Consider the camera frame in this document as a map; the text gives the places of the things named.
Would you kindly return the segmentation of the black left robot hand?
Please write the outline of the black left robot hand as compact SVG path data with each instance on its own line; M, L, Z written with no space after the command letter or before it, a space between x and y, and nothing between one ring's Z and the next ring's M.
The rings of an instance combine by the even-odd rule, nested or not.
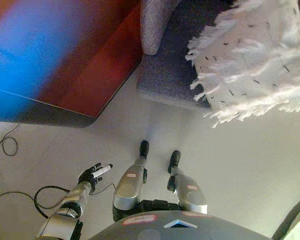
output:
M78 178L78 183L87 182L90 184L90 194L96 189L96 185L103 180L103 175L113 168L113 164L102 166L101 163L97 163L92 167L86 169Z

